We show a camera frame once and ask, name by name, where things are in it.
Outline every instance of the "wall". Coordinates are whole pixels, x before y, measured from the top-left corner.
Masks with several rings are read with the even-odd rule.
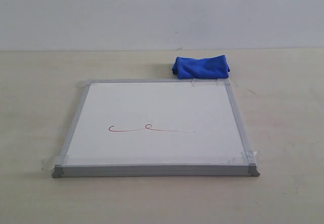
[[[0,50],[324,46],[324,0],[0,0]]]

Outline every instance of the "blue microfiber towel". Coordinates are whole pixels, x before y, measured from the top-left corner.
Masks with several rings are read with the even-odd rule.
[[[177,57],[172,68],[173,74],[178,75],[179,79],[228,78],[229,71],[225,55],[204,59]]]

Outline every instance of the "silver frame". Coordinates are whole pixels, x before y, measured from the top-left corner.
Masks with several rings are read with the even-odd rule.
[[[74,118],[68,130],[64,145],[52,170],[52,177],[91,177],[91,176],[260,176],[257,170],[257,161],[251,149],[241,115],[230,85],[229,79],[223,81],[233,110],[236,125],[244,147],[246,165],[213,165],[213,164],[140,164],[140,165],[65,165],[66,153],[70,146],[78,119],[86,101],[89,88],[93,83],[132,83],[132,82],[193,82],[192,79],[114,79],[88,80],[81,100],[77,106]]]

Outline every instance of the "folded cloth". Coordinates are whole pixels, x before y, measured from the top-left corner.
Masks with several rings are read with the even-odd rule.
[[[179,79],[228,78],[229,71],[225,55],[204,59],[177,57],[172,68],[173,74],[178,75]]]

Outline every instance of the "beige table surface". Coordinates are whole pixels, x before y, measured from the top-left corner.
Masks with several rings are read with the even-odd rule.
[[[87,79],[226,54],[261,176],[52,179]],[[0,223],[324,223],[324,49],[1,52]]]

